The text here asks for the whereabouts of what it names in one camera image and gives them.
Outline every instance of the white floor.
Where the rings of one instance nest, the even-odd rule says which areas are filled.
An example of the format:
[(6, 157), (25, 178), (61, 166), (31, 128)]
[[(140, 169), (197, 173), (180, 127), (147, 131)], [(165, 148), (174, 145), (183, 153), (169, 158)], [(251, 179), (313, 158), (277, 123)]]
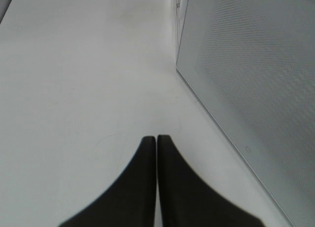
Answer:
[(172, 1), (12, 1), (0, 25), (0, 226), (57, 226), (160, 133), (219, 193), (286, 225), (176, 73)]

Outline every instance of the floor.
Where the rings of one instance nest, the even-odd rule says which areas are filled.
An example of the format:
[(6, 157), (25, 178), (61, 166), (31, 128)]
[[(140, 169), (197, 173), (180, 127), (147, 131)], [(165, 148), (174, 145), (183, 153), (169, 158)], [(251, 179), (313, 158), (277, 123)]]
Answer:
[(0, 25), (0, 226), (57, 226), (161, 133), (219, 193), (286, 225), (176, 73), (172, 2), (12, 1)]

